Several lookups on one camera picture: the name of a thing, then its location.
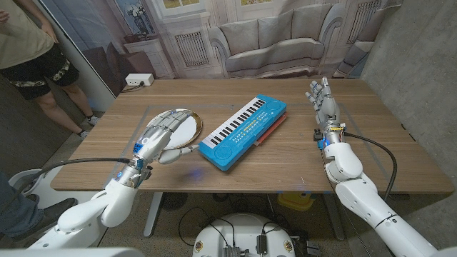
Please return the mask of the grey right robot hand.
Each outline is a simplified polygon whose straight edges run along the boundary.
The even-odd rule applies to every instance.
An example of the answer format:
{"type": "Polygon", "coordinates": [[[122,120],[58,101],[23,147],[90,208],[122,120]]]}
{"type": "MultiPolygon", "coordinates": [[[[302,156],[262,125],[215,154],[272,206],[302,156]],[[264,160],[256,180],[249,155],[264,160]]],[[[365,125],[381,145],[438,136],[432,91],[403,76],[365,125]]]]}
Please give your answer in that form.
{"type": "Polygon", "coordinates": [[[320,127],[320,139],[322,147],[343,142],[345,123],[340,122],[340,109],[331,93],[328,79],[323,77],[321,83],[310,83],[311,93],[306,92],[306,98],[312,103],[316,112],[316,123],[320,127]]]}

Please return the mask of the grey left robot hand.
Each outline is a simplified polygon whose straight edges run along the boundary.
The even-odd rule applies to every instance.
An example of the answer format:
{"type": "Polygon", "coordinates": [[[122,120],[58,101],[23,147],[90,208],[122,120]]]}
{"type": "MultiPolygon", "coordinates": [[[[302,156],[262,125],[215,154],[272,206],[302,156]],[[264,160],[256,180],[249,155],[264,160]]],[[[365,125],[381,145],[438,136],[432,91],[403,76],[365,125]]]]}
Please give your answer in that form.
{"type": "Polygon", "coordinates": [[[201,129],[200,116],[188,109],[171,109],[157,115],[139,136],[133,160],[123,167],[116,180],[137,187],[149,175],[149,163],[170,164],[197,150],[199,147],[191,142],[201,129]]]}

